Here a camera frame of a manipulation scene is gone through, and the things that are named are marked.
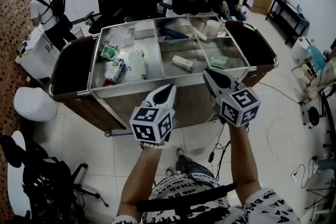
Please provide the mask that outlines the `white lidded bin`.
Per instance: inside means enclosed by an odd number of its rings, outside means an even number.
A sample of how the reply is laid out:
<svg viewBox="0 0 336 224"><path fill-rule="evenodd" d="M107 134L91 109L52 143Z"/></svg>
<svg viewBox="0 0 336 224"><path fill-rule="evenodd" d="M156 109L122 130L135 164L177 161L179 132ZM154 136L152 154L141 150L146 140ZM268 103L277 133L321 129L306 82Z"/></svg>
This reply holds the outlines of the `white lidded bin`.
<svg viewBox="0 0 336 224"><path fill-rule="evenodd" d="M50 121L57 114L55 101L42 88L20 87L13 105L20 116L30 121Z"/></svg>

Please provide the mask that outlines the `person's left forearm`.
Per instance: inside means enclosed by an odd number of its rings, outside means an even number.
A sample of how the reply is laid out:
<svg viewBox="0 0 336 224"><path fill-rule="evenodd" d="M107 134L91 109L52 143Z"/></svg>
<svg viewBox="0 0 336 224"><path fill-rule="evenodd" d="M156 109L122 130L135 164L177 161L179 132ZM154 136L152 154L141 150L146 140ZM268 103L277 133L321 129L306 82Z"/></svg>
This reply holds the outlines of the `person's left forearm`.
<svg viewBox="0 0 336 224"><path fill-rule="evenodd" d="M161 154L161 148L145 147L142 150L124 184L118 215L130 216L137 222L141 221L142 214L137 211L136 204L150 197Z"/></svg>

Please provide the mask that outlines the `black office chair with gear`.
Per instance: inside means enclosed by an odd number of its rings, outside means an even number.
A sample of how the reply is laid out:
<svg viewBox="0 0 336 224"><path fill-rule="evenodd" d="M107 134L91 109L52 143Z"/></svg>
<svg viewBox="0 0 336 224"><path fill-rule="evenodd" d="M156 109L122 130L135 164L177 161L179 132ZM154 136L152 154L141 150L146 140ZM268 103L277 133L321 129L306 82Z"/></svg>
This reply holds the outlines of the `black office chair with gear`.
<svg viewBox="0 0 336 224"><path fill-rule="evenodd" d="M55 157L42 158L29 155L11 136L0 136L0 145L8 163L15 168L24 165L23 193L29 198L30 210L23 217L14 217L13 224L75 224L85 214L84 205L77 203L75 191L82 195L103 200L99 193L92 193L76 184L81 169L87 169L81 163L71 173L65 162Z"/></svg>

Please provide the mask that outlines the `stainless steel compartment cart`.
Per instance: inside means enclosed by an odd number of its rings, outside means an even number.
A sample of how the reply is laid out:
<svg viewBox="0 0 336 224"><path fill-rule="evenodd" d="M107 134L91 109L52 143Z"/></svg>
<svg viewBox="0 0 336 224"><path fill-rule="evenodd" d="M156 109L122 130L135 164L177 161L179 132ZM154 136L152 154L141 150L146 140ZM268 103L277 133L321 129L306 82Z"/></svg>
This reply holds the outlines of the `stainless steel compartment cart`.
<svg viewBox="0 0 336 224"><path fill-rule="evenodd" d="M227 56L222 72L253 87L279 64L278 58L259 30L249 22L220 22L225 36L203 41L193 27L204 33L208 20L216 16L180 16L148 19L122 24L128 28L134 45L122 48L117 56L128 62L129 53L141 48L147 64L147 80L133 81L122 70L116 84L104 87L109 62L100 53L109 27L99 34L68 43L61 51L49 85L49 95L80 117L99 128L106 136L124 135L130 130L133 109L153 90L173 83L177 87L175 118L177 127L216 120L212 98L203 80L210 57ZM166 27L189 36L172 39L159 34ZM195 63L188 72L172 63L178 55Z"/></svg>

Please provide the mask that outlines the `white rectangular box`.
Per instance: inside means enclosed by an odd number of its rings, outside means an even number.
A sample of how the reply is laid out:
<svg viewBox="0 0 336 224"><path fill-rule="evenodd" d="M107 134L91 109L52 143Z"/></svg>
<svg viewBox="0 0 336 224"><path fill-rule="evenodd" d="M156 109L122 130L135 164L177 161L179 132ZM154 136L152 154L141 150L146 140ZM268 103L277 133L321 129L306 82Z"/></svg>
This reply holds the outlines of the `white rectangular box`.
<svg viewBox="0 0 336 224"><path fill-rule="evenodd" d="M180 57L178 55L175 55L172 58L172 63L178 67L183 68L184 70L187 70L188 72L192 72L195 67L195 63L192 61L189 61L183 57Z"/></svg>

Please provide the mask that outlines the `white rectangular table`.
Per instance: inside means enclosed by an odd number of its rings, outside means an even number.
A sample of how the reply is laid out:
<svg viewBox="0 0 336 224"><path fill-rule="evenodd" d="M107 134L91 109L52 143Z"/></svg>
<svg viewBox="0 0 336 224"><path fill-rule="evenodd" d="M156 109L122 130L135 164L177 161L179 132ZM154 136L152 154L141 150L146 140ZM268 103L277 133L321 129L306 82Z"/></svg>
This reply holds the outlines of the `white rectangular table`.
<svg viewBox="0 0 336 224"><path fill-rule="evenodd" d="M59 50L51 44L39 25L22 42L15 62L35 80L51 79L58 56Z"/></svg>

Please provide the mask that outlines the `green snack packet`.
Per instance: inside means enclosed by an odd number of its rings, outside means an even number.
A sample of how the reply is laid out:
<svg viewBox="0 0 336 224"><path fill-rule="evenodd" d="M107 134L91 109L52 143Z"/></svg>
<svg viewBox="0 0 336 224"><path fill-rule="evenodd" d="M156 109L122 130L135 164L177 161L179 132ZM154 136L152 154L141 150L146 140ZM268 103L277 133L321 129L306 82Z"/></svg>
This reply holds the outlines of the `green snack packet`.
<svg viewBox="0 0 336 224"><path fill-rule="evenodd" d="M118 52L119 52L118 45L116 46L105 45L100 53L100 56L106 60L111 61L115 58Z"/></svg>

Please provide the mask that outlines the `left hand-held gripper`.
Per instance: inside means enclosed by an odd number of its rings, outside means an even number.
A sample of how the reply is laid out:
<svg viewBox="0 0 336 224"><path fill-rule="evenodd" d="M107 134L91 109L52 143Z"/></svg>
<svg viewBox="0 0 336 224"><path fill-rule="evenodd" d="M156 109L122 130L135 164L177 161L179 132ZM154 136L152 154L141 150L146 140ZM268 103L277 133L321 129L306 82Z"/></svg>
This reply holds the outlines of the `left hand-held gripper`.
<svg viewBox="0 0 336 224"><path fill-rule="evenodd" d="M176 85L166 84L150 92L143 106L136 106L130 118L134 138L161 144L173 129Z"/></svg>

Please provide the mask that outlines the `person's grey trousers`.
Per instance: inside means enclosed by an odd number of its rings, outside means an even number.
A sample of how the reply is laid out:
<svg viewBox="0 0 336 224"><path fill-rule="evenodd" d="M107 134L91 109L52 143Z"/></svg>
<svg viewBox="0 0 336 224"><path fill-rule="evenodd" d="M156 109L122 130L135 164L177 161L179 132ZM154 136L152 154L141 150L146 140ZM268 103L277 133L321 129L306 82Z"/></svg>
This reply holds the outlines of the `person's grey trousers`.
<svg viewBox="0 0 336 224"><path fill-rule="evenodd" d="M213 173L209 169L196 163L187 156L182 156L177 160L175 169L181 173L201 173L214 178Z"/></svg>

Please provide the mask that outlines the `black backpack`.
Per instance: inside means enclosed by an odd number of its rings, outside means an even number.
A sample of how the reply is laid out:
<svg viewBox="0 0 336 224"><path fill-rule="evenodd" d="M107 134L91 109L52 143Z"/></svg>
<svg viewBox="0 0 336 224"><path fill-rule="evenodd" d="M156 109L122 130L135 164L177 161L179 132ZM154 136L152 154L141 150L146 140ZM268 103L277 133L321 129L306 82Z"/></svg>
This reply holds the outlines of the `black backpack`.
<svg viewBox="0 0 336 224"><path fill-rule="evenodd" d="M52 0L50 8L54 16L61 16L65 13L65 1L66 0Z"/></svg>

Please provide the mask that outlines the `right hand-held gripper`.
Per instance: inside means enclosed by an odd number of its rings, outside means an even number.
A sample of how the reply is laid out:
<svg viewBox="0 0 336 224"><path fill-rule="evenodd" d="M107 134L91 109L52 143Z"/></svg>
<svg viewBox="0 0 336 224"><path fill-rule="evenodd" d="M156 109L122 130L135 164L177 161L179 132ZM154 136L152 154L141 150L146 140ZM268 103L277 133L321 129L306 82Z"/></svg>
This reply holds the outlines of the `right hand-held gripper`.
<svg viewBox="0 0 336 224"><path fill-rule="evenodd" d="M210 94L215 97L219 116L226 122L241 127L257 116L261 101L251 87L228 93L238 85L237 81L212 69L203 71L203 79Z"/></svg>

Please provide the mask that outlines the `person's right forearm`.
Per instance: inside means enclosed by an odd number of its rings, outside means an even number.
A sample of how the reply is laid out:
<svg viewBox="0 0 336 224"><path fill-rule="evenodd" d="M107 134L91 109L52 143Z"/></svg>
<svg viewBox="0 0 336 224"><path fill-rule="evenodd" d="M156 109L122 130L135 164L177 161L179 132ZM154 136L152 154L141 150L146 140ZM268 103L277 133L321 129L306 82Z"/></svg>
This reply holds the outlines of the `person's right forearm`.
<svg viewBox="0 0 336 224"><path fill-rule="evenodd" d="M245 127L228 124L231 144L231 171L236 193L242 205L261 190L258 170Z"/></svg>

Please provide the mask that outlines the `black round spool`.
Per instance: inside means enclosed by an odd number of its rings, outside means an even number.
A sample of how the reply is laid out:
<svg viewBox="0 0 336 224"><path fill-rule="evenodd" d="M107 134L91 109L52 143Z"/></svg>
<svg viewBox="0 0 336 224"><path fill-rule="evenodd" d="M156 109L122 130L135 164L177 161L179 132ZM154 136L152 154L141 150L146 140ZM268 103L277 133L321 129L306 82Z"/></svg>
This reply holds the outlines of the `black round spool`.
<svg viewBox="0 0 336 224"><path fill-rule="evenodd" d="M316 107L312 106L307 111L308 115L308 124L309 127L317 126L320 122L320 115L319 111Z"/></svg>

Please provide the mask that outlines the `white round appliance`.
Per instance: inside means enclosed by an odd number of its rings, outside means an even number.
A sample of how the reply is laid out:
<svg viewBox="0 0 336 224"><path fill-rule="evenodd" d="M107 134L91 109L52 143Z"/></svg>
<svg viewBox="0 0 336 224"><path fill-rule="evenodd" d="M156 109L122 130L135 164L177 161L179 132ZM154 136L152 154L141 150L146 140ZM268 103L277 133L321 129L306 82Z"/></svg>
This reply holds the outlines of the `white round appliance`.
<svg viewBox="0 0 336 224"><path fill-rule="evenodd" d="M291 57L296 63L302 63L310 57L308 48L311 42L307 37L299 37L291 50Z"/></svg>

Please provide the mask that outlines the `person's white printed shirt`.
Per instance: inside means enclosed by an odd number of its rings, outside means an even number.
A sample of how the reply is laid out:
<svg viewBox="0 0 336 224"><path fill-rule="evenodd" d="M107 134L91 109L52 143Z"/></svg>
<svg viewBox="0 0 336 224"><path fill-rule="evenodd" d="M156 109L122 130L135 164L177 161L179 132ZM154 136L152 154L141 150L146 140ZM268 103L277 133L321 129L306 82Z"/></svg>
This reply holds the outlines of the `person's white printed shirt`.
<svg viewBox="0 0 336 224"><path fill-rule="evenodd" d="M200 193L220 184L214 178L193 173L209 186L197 184L185 174L175 174L153 188L150 199L175 198ZM294 210L271 188L249 196L243 206L231 206L226 197L191 207L192 224L301 224Z"/></svg>

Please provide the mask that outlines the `white round table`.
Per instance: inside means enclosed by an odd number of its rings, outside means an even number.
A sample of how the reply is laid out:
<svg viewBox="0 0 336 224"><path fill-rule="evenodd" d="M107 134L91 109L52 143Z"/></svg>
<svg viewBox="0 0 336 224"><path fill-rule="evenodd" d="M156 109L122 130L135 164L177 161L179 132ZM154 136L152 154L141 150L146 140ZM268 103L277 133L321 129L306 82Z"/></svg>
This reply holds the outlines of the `white round table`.
<svg viewBox="0 0 336 224"><path fill-rule="evenodd" d="M9 203L15 215L24 217L27 212L31 212L29 198L23 190L23 174L25 165L21 163L19 167L13 166L12 162L15 164L18 163L18 161L14 160L16 154L10 148L7 148L5 153L8 162L7 190Z"/></svg>

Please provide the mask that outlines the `wooden stool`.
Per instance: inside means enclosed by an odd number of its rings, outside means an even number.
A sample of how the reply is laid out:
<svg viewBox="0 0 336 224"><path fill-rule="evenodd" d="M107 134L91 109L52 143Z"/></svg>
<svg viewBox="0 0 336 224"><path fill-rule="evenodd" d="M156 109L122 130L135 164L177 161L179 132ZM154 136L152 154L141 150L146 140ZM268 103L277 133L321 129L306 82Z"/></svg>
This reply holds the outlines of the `wooden stool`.
<svg viewBox="0 0 336 224"><path fill-rule="evenodd" d="M314 64L310 62L311 59L308 59L291 69L291 72L297 77L303 92L306 92L313 83L313 80L317 78L317 71L314 68Z"/></svg>

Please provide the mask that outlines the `black console shelf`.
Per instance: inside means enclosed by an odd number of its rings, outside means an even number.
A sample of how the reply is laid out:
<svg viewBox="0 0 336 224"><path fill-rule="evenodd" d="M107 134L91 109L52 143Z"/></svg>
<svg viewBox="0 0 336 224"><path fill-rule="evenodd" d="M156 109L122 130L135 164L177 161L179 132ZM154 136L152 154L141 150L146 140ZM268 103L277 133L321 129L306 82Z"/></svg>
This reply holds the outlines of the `black console shelf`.
<svg viewBox="0 0 336 224"><path fill-rule="evenodd" d="M308 30L309 21L286 0L273 0L265 20L271 19L284 33L285 44L294 44Z"/></svg>

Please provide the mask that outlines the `white plastic bag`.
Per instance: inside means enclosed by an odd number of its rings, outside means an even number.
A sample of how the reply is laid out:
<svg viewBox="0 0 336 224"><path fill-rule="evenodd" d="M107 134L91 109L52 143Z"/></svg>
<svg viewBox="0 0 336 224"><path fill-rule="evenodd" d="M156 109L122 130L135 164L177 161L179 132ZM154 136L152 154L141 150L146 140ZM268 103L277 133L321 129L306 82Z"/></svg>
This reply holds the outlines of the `white plastic bag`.
<svg viewBox="0 0 336 224"><path fill-rule="evenodd" d="M133 81L147 80L147 64L144 60L144 52L141 48L129 53L129 64L126 77Z"/></svg>

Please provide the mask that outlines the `dark blue object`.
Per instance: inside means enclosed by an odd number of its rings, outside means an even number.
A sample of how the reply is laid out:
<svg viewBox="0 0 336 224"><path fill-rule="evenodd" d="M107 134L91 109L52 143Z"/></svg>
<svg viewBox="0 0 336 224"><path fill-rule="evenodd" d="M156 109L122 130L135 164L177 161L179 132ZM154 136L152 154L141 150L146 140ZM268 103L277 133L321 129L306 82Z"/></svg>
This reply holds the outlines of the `dark blue object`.
<svg viewBox="0 0 336 224"><path fill-rule="evenodd" d="M190 37L183 34L183 33L180 33L176 30L172 30L172 29L169 29L169 28L166 28L166 27L162 27L159 29L159 34L161 36L166 36L166 37L169 37L169 38L172 38L172 39L189 39Z"/></svg>

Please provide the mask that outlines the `clear plastic bag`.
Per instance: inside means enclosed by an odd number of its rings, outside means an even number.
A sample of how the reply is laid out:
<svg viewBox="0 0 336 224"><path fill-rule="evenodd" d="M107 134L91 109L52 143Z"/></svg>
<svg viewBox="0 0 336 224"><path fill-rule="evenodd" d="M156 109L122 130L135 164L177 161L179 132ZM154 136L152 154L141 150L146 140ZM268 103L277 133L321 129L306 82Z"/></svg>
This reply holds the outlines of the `clear plastic bag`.
<svg viewBox="0 0 336 224"><path fill-rule="evenodd" d="M123 26L111 28L104 41L105 45L121 48L126 48L134 45L134 37L131 31Z"/></svg>

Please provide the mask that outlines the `mesh wastebasket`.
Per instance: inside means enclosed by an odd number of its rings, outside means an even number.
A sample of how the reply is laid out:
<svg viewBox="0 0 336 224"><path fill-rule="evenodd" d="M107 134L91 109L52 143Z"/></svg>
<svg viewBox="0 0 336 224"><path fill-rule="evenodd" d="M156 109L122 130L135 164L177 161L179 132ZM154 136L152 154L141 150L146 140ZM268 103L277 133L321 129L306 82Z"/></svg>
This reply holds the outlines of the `mesh wastebasket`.
<svg viewBox="0 0 336 224"><path fill-rule="evenodd" d="M76 27L74 29L71 30L71 33L77 38L80 39L82 37L84 37L83 31L81 27Z"/></svg>

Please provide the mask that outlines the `white mug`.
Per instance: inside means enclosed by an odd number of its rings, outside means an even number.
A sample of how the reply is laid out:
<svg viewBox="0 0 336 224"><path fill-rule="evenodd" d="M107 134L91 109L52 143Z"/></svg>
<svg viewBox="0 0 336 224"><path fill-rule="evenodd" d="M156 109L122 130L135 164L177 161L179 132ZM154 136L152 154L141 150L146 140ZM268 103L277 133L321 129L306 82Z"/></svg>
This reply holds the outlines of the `white mug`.
<svg viewBox="0 0 336 224"><path fill-rule="evenodd" d="M204 34L208 38L225 36L226 30L220 22L210 19L205 24Z"/></svg>

